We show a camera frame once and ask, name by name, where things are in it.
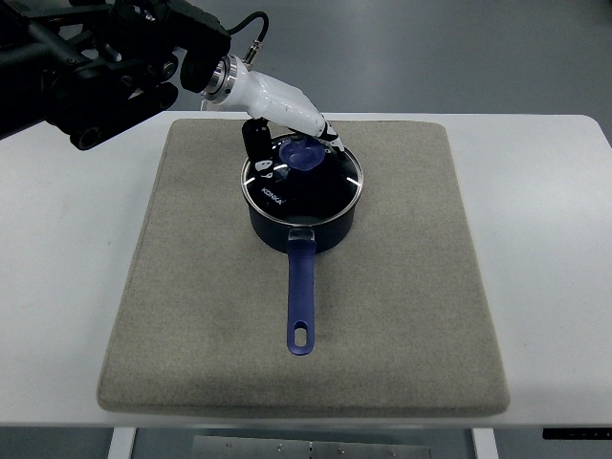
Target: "pot handle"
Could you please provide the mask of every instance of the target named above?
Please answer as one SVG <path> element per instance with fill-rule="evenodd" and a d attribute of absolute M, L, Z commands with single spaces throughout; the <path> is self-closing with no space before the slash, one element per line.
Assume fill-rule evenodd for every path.
<path fill-rule="evenodd" d="M 289 300 L 287 347 L 305 356 L 315 347 L 315 254 L 317 242 L 311 229 L 291 229 L 287 241 Z M 306 342 L 295 342 L 295 331 L 304 330 Z"/>

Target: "pot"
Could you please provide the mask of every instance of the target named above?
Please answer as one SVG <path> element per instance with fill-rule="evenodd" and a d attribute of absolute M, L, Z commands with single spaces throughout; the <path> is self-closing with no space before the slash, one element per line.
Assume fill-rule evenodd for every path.
<path fill-rule="evenodd" d="M 253 229 L 288 254 L 287 347 L 295 355 L 315 346 L 315 255 L 351 229 L 362 184 L 361 166 L 348 149 L 338 153 L 301 134 L 272 139 L 272 155 L 243 166 Z"/>

